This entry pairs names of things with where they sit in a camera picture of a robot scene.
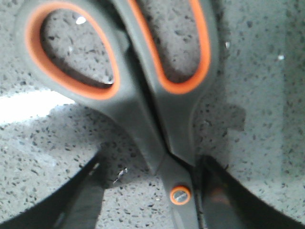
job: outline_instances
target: gray speckled surface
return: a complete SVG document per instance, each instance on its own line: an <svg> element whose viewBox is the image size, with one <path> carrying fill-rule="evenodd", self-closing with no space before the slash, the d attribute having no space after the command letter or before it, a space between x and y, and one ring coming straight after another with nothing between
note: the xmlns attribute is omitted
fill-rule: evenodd
<svg viewBox="0 0 305 229"><path fill-rule="evenodd" d="M18 58L12 25L23 2L0 2L0 221L48 196L110 142L109 179L115 180L125 167L129 172L123 183L105 192L97 228L173 228L161 181L148 174L130 138L109 118L50 92ZM182 0L140 2L155 39L160 39L169 77L188 77L198 62L189 8ZM250 191L305 224L305 3L212 2L221 63L194 117L198 155L213 155ZM61 26L56 23L51 26L50 21L47 36ZM192 35L187 46L182 33ZM85 39L79 41L77 46L86 46ZM88 64L97 64L94 53L85 54ZM73 63L73 58L83 60L76 53L65 60ZM107 69L103 60L96 69ZM79 64L70 67L91 75Z"/></svg>

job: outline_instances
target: orange trim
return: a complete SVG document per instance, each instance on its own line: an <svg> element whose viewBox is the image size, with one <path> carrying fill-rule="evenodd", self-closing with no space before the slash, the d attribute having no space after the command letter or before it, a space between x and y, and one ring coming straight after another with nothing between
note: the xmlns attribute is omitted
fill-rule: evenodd
<svg viewBox="0 0 305 229"><path fill-rule="evenodd" d="M177 200L174 199L174 194L177 192L177 191L182 191L182 192L185 192L187 194L187 198L184 202L178 202ZM184 205L184 204L187 204L190 199L191 199L191 192L190 190L185 187L185 186L176 186L174 187L172 190L171 190L171 193L170 193L170 199L171 199L171 202L175 205Z"/></svg>
<svg viewBox="0 0 305 229"><path fill-rule="evenodd" d="M105 45L106 51L109 55L112 64L114 83L110 88L97 88L86 85L73 79L72 77L65 74L62 70L60 70L46 55L45 51L42 48L40 40L41 26L45 18L52 11L58 9L72 10L84 16L99 35L101 41ZM116 63L115 56L110 46L110 43L102 29L99 27L96 20L87 11L81 9L77 5L63 1L52 1L46 2L45 4L38 6L31 14L27 23L25 30L25 44L30 54L30 57L35 62L35 64L53 81L60 84L69 91L72 91L87 98L105 100L113 97L119 90L119 68Z"/></svg>
<svg viewBox="0 0 305 229"><path fill-rule="evenodd" d="M162 63L159 57L158 50L153 41L153 37L147 25L147 22L138 6L136 0L128 0L128 3L135 15L138 24L142 30L143 36L146 40L151 56L154 61L154 66L158 74L160 84L165 90L173 94L185 94L195 89L206 77L210 62L211 62L211 48L208 34L208 28L204 19L204 14L199 0L189 0L192 7L194 18L197 26L200 44L200 62L195 74L183 83L173 83L167 79Z"/></svg>

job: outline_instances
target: scissor handle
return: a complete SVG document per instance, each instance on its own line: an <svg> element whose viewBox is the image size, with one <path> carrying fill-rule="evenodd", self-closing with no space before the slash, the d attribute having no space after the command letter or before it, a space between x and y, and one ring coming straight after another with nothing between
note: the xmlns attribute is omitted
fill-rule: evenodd
<svg viewBox="0 0 305 229"><path fill-rule="evenodd" d="M209 0L189 0L201 56L196 72L183 83L171 82L166 77L150 29L136 0L111 1L119 11L139 55L171 153L194 166L193 113L216 75L218 66L216 23Z"/></svg>
<svg viewBox="0 0 305 229"><path fill-rule="evenodd" d="M41 45L40 30L48 14L58 9L75 11L93 26L110 58L114 76L111 87L102 89L81 83L48 58ZM132 64L128 36L106 9L94 0L27 0L17 15L15 30L19 54L33 75L51 89L104 113L122 126L154 174L166 147L136 79L141 71Z"/></svg>

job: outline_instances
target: speckled countertop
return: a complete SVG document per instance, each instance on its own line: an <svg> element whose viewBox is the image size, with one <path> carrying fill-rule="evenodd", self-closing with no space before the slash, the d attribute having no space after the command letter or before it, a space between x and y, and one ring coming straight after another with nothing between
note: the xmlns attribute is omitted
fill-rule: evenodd
<svg viewBox="0 0 305 229"><path fill-rule="evenodd" d="M129 172L106 190L97 228L173 228L162 183L130 137L51 92L19 59L13 22L23 2L0 1L0 222L58 189L107 142L109 180ZM187 78L199 53L186 1L139 2L169 78ZM213 155L255 195L305 224L305 2L212 2L221 61L195 113L197 153ZM51 15L45 49L63 69L111 82L102 44L87 23L74 22L69 12Z"/></svg>

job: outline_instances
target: scissors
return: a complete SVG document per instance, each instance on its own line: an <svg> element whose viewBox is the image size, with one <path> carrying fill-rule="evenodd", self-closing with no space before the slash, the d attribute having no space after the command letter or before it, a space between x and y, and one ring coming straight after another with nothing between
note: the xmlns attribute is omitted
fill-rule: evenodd
<svg viewBox="0 0 305 229"><path fill-rule="evenodd" d="M238 198L234 195L238 193L240 197L246 195L248 199L256 199L211 157L203 157L200 164L200 179L204 182L196 188L199 189L199 197L196 197L192 117L218 66L218 38L211 3L208 0L189 0L199 36L200 62L188 80L173 83L164 73L150 29L136 0L110 2L125 30L101 2L95 0L27 0L16 20L19 55L45 85L107 115L132 137L151 173L159 174L163 181L177 229L201 228L198 219L201 210L211 229L262 228L244 222L245 219L246 222L262 222L266 215L250 219L243 216L236 211L242 206L236 204L240 202L235 201ZM110 58L114 77L110 87L98 88L79 82L48 58L41 45L40 30L44 19L58 9L82 15L95 29ZM140 64L134 63L134 56ZM49 198L0 225L0 229L95 228L97 217L93 214L99 212L103 194L101 154L98 153ZM267 212L275 212L257 201L261 209L266 207ZM266 220L267 224L261 224L263 228L284 228L284 224L278 223L278 217L288 222L285 226L303 228L281 213L274 214L276 216L270 224L269 220Z"/></svg>

